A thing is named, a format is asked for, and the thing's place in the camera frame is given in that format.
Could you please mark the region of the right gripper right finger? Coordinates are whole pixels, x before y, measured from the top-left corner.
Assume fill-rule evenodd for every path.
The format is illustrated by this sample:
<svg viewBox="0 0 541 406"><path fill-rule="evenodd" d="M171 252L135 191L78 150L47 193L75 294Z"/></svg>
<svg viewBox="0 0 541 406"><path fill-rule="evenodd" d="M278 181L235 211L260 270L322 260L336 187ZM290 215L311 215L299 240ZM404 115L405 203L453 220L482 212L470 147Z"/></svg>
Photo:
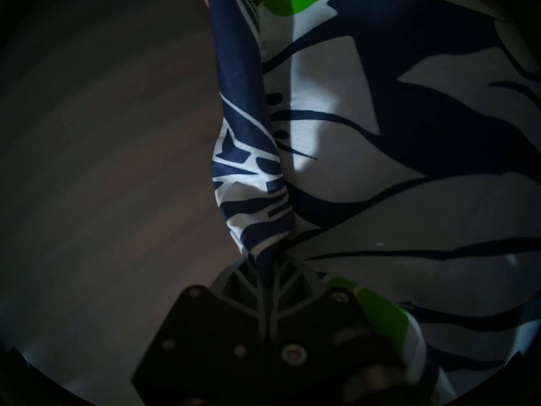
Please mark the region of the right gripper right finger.
<svg viewBox="0 0 541 406"><path fill-rule="evenodd" d="M273 261L273 283L269 290L269 337L279 335L279 323L321 298L327 288L310 267L288 254Z"/></svg>

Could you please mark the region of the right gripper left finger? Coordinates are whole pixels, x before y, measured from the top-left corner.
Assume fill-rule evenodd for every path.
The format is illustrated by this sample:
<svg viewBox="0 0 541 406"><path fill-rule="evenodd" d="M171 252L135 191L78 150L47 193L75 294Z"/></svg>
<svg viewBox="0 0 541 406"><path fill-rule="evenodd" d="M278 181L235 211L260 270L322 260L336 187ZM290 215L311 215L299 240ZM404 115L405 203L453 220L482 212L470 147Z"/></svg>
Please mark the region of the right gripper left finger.
<svg viewBox="0 0 541 406"><path fill-rule="evenodd" d="M241 311L260 338L267 338L267 292L248 259L243 258L223 269L211 283L210 291Z"/></svg>

